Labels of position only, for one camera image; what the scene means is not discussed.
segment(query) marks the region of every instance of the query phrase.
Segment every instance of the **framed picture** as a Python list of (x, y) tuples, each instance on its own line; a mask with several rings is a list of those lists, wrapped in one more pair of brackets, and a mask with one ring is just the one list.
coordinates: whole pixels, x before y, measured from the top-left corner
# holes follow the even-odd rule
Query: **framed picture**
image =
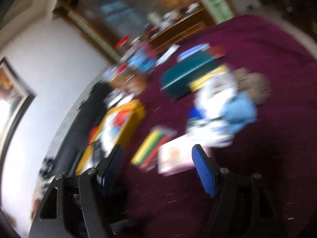
[(0, 61), (0, 185), (10, 141), (33, 99), (33, 93), (20, 80), (4, 57)]

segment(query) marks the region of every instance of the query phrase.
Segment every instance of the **teal box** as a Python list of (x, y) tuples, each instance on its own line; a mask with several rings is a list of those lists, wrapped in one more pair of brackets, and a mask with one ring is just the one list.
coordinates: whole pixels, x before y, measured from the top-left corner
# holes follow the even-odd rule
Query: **teal box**
[(191, 92), (188, 86), (190, 82), (218, 66), (218, 60), (212, 59), (203, 51), (198, 51), (161, 75), (161, 91), (176, 100)]

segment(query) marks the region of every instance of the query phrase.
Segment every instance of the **purple blanket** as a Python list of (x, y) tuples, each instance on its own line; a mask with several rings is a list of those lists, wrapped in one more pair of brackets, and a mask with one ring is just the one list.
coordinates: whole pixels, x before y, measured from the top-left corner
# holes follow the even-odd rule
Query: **purple blanket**
[(181, 41), (182, 46), (149, 76), (149, 88), (138, 98), (146, 117), (126, 151), (123, 179), (128, 188), (127, 216), (141, 226), (119, 237), (199, 238), (214, 200), (196, 170), (164, 177), (157, 168), (139, 171), (129, 161), (157, 125), (184, 134), (193, 94), (176, 102), (160, 92), (160, 75), (176, 57), (194, 45), (222, 45), (224, 62), (265, 74), (271, 96), (257, 107), (258, 120), (239, 132), (232, 146), (214, 149), (220, 166), (237, 174), (259, 172), (277, 200), (289, 237), (304, 227), (317, 205), (317, 61), (291, 36), (256, 16), (233, 18)]

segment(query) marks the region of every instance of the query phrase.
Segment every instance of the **metal screw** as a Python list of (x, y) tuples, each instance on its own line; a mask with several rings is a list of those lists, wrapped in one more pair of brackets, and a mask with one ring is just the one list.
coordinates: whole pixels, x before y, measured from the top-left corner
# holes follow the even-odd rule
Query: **metal screw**
[(226, 167), (221, 167), (220, 168), (220, 172), (222, 172), (223, 174), (227, 174), (227, 173), (229, 173), (229, 169), (228, 168), (226, 168)]
[(254, 173), (253, 177), (256, 178), (256, 179), (261, 179), (262, 176), (259, 173)]
[(55, 180), (60, 180), (61, 178), (63, 178), (63, 175), (62, 175), (62, 174), (59, 174), (59, 175), (56, 175), (56, 176), (55, 176)]
[(92, 174), (94, 174), (96, 172), (96, 168), (89, 168), (88, 169), (88, 174), (89, 175), (92, 175)]

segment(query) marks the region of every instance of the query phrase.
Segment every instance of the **floor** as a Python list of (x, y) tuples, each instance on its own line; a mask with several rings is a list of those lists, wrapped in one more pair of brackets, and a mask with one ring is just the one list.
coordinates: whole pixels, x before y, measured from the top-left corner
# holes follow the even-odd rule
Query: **floor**
[(317, 59), (317, 43), (306, 33), (282, 18), (282, 14), (275, 6), (260, 6), (244, 14), (254, 14), (265, 18), (266, 20), (279, 26), (286, 33), (290, 34), (297, 42), (307, 49), (311, 55)]

